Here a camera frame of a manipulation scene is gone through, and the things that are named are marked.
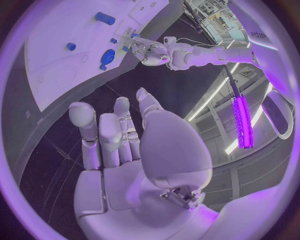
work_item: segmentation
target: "wire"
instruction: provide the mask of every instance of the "wire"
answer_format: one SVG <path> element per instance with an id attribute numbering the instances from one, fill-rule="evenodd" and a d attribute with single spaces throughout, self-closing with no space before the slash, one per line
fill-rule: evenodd
<path id="1" fill-rule="evenodd" d="M 194 41 L 194 40 L 191 40 L 191 39 L 188 39 L 188 38 L 185 38 L 185 37 L 182 37 L 182 38 L 179 38 L 176 40 L 176 43 L 181 40 L 181 39 L 186 39 L 186 40 L 189 40 L 191 42 L 194 42 L 194 43 L 199 43 L 199 44 L 202 44 L 202 45 L 207 45 L 207 46 L 216 46 L 216 45 L 212 45 L 212 44 L 207 44 L 207 43 L 204 43 L 204 42 L 200 42 L 200 41 Z"/>

